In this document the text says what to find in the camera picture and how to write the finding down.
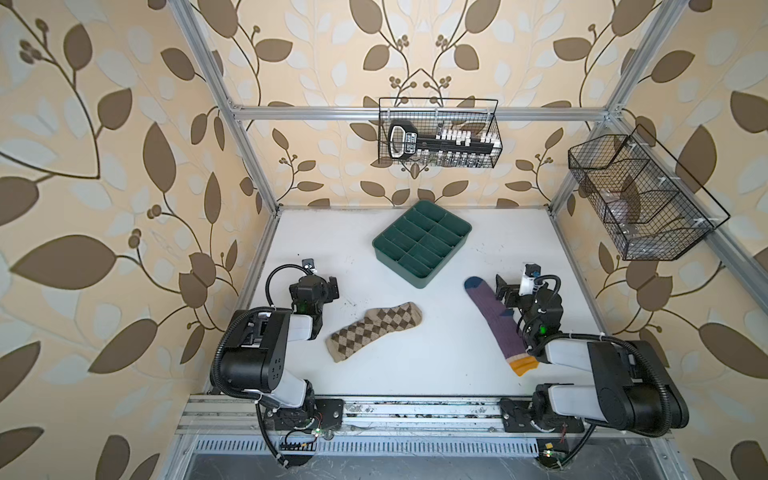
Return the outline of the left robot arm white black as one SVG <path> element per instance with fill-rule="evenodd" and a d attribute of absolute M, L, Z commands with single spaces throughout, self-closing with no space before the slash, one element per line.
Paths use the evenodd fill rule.
<path fill-rule="evenodd" d="M 289 286 L 291 305 L 275 305 L 270 285 L 288 269 L 302 273 Z M 237 310 L 216 349 L 210 381 L 223 395 L 254 403 L 264 444 L 285 469 L 307 463 L 319 438 L 330 439 L 343 421 L 344 401 L 317 399 L 310 381 L 286 369 L 290 342 L 315 340 L 323 309 L 340 297 L 337 279 L 316 274 L 313 259 L 276 267 L 265 281 L 268 304 Z"/>

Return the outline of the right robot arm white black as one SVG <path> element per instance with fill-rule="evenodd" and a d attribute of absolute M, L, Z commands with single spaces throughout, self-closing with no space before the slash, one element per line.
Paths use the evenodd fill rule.
<path fill-rule="evenodd" d="M 547 430 L 575 419 L 661 437 L 688 425 L 689 408 L 649 342 L 563 332 L 562 281 L 556 275 L 532 271 L 518 284 L 501 277 L 495 283 L 503 330 L 521 350 L 513 358 L 515 371 L 547 364 L 591 376 L 586 385 L 536 386 L 528 408 L 535 427 Z"/>

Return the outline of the brown argyle sock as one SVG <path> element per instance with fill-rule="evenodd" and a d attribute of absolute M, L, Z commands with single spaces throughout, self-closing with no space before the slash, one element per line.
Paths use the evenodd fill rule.
<path fill-rule="evenodd" d="M 338 331 L 325 341 L 328 353 L 335 363 L 340 363 L 376 340 L 394 332 L 419 326 L 423 321 L 421 309 L 412 302 L 394 307 L 375 308 Z"/>

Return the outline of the green divided organizer tray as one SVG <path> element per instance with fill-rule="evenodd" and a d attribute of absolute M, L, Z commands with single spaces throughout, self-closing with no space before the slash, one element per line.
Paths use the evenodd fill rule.
<path fill-rule="evenodd" d="M 445 208 L 420 200 L 372 241 L 378 261 L 424 289 L 466 243 L 472 226 Z"/>

